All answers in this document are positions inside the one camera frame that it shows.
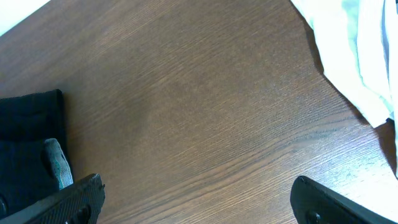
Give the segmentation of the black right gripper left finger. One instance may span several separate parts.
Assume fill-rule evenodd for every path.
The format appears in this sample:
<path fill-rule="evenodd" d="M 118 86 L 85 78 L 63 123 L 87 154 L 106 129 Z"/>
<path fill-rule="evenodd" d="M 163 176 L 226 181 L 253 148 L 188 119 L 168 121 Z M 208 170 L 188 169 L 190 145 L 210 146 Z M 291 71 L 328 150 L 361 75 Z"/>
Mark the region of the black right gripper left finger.
<path fill-rule="evenodd" d="M 59 192 L 1 219 L 1 224 L 96 224 L 105 200 L 99 174 L 90 174 Z"/>

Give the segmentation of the black shorts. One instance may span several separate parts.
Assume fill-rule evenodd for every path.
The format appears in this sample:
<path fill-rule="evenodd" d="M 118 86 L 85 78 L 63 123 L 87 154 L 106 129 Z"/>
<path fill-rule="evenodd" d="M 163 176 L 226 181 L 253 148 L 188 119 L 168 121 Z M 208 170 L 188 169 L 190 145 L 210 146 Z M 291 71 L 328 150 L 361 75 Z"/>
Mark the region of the black shorts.
<path fill-rule="evenodd" d="M 1 99 L 1 218 L 73 184 L 60 90 Z"/>

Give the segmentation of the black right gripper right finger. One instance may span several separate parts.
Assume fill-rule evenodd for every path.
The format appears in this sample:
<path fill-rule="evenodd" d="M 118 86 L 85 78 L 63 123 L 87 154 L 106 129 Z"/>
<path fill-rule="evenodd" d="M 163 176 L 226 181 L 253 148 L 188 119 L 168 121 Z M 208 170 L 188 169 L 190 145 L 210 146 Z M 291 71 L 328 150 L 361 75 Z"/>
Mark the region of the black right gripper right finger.
<path fill-rule="evenodd" d="M 304 175 L 293 183 L 290 204 L 299 224 L 394 224 Z"/>

